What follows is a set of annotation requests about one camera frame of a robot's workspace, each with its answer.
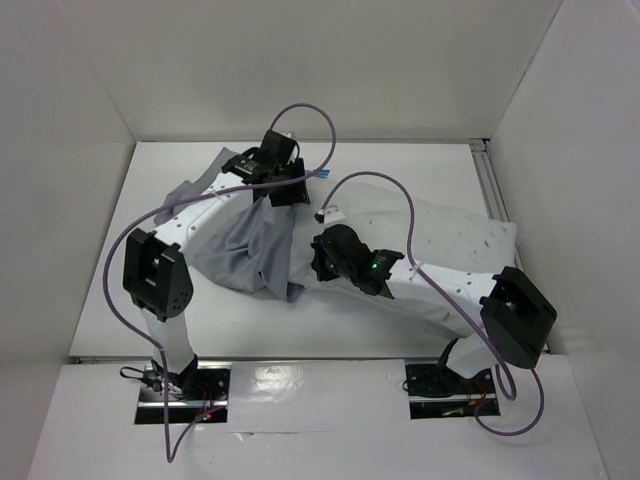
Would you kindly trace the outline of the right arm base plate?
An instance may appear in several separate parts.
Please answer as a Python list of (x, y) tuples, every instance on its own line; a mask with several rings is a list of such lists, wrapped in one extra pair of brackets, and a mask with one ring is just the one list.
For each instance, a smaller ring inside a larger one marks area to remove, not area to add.
[(405, 380), (402, 390), (408, 396), (412, 420), (456, 419), (480, 416), (499, 416), (493, 373), (482, 370), (471, 379), (435, 362), (409, 360), (404, 364)]

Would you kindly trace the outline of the white pillow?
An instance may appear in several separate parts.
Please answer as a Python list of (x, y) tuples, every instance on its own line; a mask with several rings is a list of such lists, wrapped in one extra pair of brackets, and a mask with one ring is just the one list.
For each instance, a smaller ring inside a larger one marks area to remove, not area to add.
[[(334, 186), (332, 181), (318, 181), (312, 185), (309, 205), (313, 215)], [(349, 181), (338, 189), (330, 203), (342, 211), (346, 216), (344, 222), (370, 249), (406, 251), (409, 207), (397, 188)], [(492, 274), (514, 264), (515, 224), (420, 199), (414, 199), (413, 204), (412, 250), (417, 261), (460, 271)], [(322, 226), (318, 224), (311, 242), (321, 231)], [(471, 327), (450, 306), (440, 306), (430, 300), (396, 301), (373, 297), (362, 293), (345, 279), (319, 282), (311, 263), (302, 285), (309, 290), (328, 290), (354, 296), (389, 312), (424, 320), (436, 330), (448, 331), (457, 337), (473, 334)]]

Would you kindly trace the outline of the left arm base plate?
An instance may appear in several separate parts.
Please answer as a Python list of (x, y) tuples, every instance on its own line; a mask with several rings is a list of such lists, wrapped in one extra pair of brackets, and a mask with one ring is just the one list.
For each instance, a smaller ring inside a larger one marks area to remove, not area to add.
[[(136, 404), (136, 425), (161, 425), (164, 423), (164, 401), (161, 379), (151, 364), (142, 369), (123, 367), (122, 378), (136, 380), (140, 389)], [(226, 423), (231, 380), (231, 365), (204, 362), (198, 367), (186, 390), (176, 389), (168, 395), (169, 423), (186, 425), (198, 415), (201, 423)]]

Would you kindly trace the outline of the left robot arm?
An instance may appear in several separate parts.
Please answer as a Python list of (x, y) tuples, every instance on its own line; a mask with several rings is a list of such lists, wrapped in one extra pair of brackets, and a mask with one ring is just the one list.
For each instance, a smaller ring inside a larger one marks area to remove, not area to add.
[(230, 218), (247, 208), (290, 207), (309, 201), (299, 145), (268, 130), (242, 154), (223, 151), (200, 194), (165, 207), (170, 218), (154, 230), (132, 230), (126, 239), (123, 287), (147, 325), (154, 347), (156, 388), (176, 399), (197, 387), (198, 359), (189, 342), (185, 310), (194, 295), (189, 267)]

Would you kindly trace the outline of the grey pillowcase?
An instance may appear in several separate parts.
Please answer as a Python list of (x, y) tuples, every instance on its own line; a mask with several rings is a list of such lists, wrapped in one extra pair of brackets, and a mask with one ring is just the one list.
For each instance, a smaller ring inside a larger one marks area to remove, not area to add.
[(304, 291), (317, 226), (310, 205), (274, 207), (261, 197), (222, 223), (192, 267), (220, 287), (292, 303)]

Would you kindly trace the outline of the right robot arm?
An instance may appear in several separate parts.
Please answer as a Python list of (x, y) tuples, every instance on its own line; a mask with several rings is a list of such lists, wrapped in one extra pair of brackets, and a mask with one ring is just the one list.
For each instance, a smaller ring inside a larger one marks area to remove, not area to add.
[(500, 363), (537, 366), (557, 312), (524, 272), (506, 266), (496, 274), (420, 264), (407, 255), (372, 250), (344, 224), (313, 238), (311, 267), (320, 282), (340, 280), (359, 294), (385, 298), (394, 307), (410, 302), (451, 308), (470, 333), (445, 347), (436, 379), (460, 391), (481, 371)]

